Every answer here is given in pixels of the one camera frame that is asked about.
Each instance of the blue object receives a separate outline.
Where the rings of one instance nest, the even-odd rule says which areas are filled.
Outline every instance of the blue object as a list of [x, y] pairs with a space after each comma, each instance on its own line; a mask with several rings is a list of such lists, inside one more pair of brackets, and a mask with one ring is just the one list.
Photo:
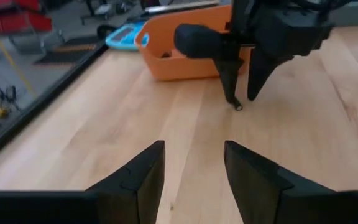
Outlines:
[[[120, 50], [138, 50], [135, 38], [144, 24], [145, 21], [123, 25], [106, 37], [106, 45]], [[146, 34], [142, 39], [142, 44], [146, 46], [148, 41], [149, 36]]]

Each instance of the floor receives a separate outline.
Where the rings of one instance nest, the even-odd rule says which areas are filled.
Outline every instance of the floor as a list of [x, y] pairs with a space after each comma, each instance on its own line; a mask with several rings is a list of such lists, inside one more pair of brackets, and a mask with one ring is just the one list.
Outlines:
[[158, 139], [158, 224], [242, 223], [227, 139], [334, 190], [358, 190], [358, 27], [279, 66], [253, 102], [247, 74], [226, 103], [218, 78], [156, 82], [138, 53], [108, 50], [0, 152], [0, 189], [83, 190]]
[[[141, 13], [140, 6], [136, 6], [130, 12], [123, 15], [114, 15], [108, 24], [120, 26], [130, 16]], [[88, 14], [85, 4], [80, 4], [73, 1], [59, 10], [52, 11], [49, 16], [53, 23], [63, 31], [66, 39], [73, 37], [80, 37], [86, 35], [96, 35], [96, 28], [100, 24], [105, 24], [106, 21], [87, 20], [85, 26], [81, 25], [80, 16]], [[22, 80], [16, 75], [15, 71], [10, 66], [9, 62], [4, 58], [3, 52], [0, 50], [0, 87], [5, 89], [9, 85], [14, 85], [17, 88], [18, 101], [20, 108], [25, 108], [36, 100], [37, 95], [42, 94], [47, 88], [53, 85], [59, 78], [61, 78], [70, 68], [69, 67], [40, 67], [34, 66], [33, 63], [42, 57], [38, 43], [34, 37], [18, 37], [15, 38], [20, 52], [8, 41], [7, 38], [2, 38], [4, 46], [7, 51], [14, 58], [16, 64], [24, 72], [25, 79], [29, 81], [32, 88], [35, 90], [35, 96], [30, 94]], [[59, 44], [55, 37], [47, 39], [48, 48], [53, 48]], [[10, 119], [14, 119], [18, 115], [18, 111], [12, 110], [10, 118], [3, 121], [1, 124], [6, 124]]]

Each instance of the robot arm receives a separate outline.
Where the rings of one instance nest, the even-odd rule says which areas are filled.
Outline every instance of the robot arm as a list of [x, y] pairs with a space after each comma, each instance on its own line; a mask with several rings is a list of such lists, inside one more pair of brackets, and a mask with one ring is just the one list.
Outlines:
[[244, 63], [240, 48], [253, 46], [249, 66], [248, 99], [254, 100], [275, 68], [296, 55], [319, 49], [334, 24], [329, 13], [350, 0], [233, 0], [228, 33], [208, 27], [181, 24], [175, 30], [175, 47], [188, 58], [211, 58], [219, 72], [228, 103], [242, 106], [235, 97], [238, 69]]

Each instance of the wooden table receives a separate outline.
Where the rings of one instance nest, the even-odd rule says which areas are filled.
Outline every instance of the wooden table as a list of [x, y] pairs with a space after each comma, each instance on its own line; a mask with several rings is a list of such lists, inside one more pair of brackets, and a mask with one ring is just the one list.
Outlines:
[[108, 50], [0, 153], [0, 189], [85, 189], [166, 141], [158, 223], [241, 223], [223, 163], [237, 141], [335, 190], [358, 189], [358, 27], [276, 69], [254, 102], [247, 75], [156, 82], [137, 53]]

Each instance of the orange plastic bin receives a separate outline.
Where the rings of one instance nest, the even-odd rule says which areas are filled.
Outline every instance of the orange plastic bin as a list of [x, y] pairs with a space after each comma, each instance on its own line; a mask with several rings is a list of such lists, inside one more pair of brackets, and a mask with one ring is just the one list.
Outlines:
[[[211, 59], [188, 59], [175, 49], [173, 36], [175, 29], [182, 23], [202, 24], [219, 32], [225, 32], [226, 22], [230, 21], [231, 6], [217, 6], [185, 12], [176, 12], [157, 16], [147, 21], [135, 38], [135, 43], [142, 53], [151, 74], [158, 80], [178, 80], [186, 78], [206, 78], [218, 76], [218, 71]], [[142, 39], [149, 36], [144, 47]], [[239, 74], [248, 71], [250, 48], [240, 51], [240, 58], [245, 63]]]

